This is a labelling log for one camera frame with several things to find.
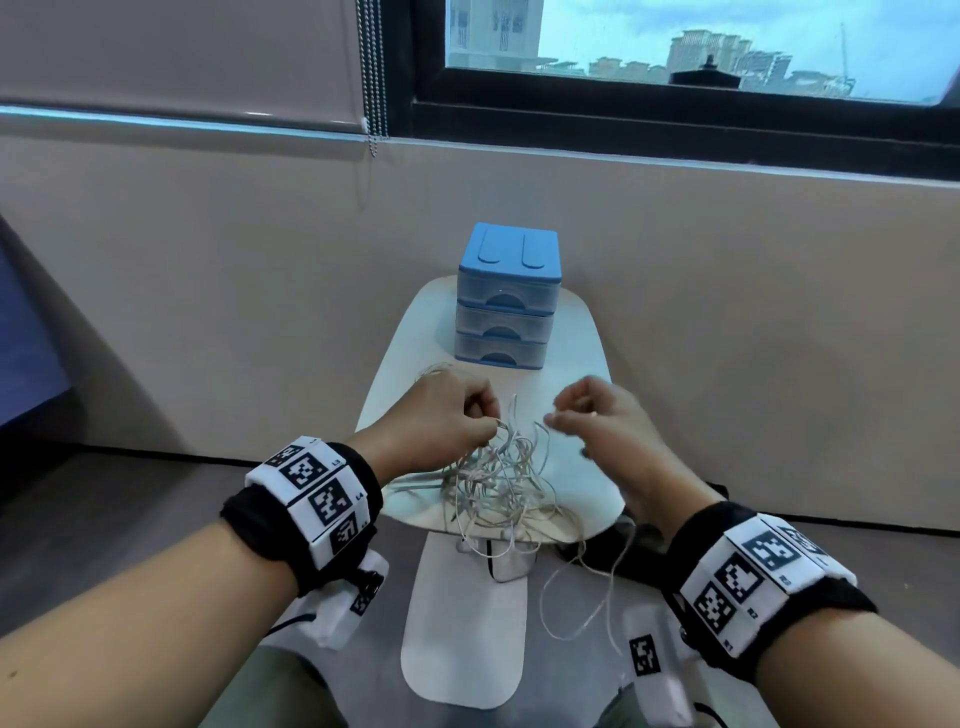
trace beige wall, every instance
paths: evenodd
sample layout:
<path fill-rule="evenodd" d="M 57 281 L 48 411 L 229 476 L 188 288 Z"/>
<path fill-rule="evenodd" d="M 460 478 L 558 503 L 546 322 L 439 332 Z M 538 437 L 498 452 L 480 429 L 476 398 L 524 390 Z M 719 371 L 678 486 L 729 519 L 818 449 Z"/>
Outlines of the beige wall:
<path fill-rule="evenodd" d="M 47 434 L 247 459 L 344 435 L 484 220 L 559 232 L 614 378 L 705 477 L 960 528 L 956 186 L 183 134 L 0 135 L 0 214 L 82 405 Z"/>

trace floor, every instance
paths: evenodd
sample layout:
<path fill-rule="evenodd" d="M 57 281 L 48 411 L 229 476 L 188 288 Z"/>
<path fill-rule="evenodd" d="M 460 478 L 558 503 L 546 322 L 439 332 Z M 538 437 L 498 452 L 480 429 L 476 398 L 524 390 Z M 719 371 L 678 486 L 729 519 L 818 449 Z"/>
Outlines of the floor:
<path fill-rule="evenodd" d="M 0 484 L 0 635 L 214 519 L 244 472 L 62 450 L 0 455 L 15 465 Z M 530 576 L 519 689 L 495 711 L 471 711 L 431 703 L 407 688 L 399 650 L 425 536 L 387 519 L 378 527 L 373 546 L 391 564 L 386 585 L 343 652 L 312 656 L 352 726 L 592 725 L 623 682 L 626 665 L 600 619 L 573 643 L 556 642 L 543 630 L 538 597 L 556 557 L 544 553 Z M 857 573 L 881 614 L 960 665 L 960 539 L 813 524 L 804 532 Z M 558 577 L 545 601 L 554 631 L 577 625 L 604 588 L 602 579 L 579 569 Z M 621 604 L 652 598 L 619 580 L 615 594 Z M 726 691 L 723 702 L 742 712 L 728 721 L 732 728 L 771 725 L 752 688 L 714 677 Z"/>

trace pants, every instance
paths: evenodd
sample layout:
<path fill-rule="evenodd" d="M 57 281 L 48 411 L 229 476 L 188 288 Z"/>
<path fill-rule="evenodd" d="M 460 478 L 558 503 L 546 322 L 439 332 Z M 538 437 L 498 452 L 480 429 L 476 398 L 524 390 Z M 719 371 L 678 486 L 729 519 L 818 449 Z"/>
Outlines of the pants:
<path fill-rule="evenodd" d="M 300 655 L 258 647 L 200 728 L 347 728 L 320 673 Z M 595 728 L 647 728 L 633 696 L 621 689 Z"/>

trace window frame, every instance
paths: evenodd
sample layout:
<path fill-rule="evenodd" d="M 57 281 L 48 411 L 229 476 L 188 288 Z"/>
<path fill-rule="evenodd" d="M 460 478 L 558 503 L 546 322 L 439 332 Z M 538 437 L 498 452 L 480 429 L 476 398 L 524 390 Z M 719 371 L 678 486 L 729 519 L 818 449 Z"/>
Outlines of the window frame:
<path fill-rule="evenodd" d="M 446 67 L 445 0 L 385 3 L 392 136 L 960 181 L 960 108 Z"/>

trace sky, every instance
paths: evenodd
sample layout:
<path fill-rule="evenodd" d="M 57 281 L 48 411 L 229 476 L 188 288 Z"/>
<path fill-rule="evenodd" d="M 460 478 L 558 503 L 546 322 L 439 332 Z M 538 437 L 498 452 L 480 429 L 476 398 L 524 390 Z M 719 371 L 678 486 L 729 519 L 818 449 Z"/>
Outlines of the sky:
<path fill-rule="evenodd" d="M 543 0 L 540 55 L 664 64 L 672 37 L 703 28 L 840 74 L 841 23 L 854 96 L 930 103 L 960 67 L 960 0 Z"/>

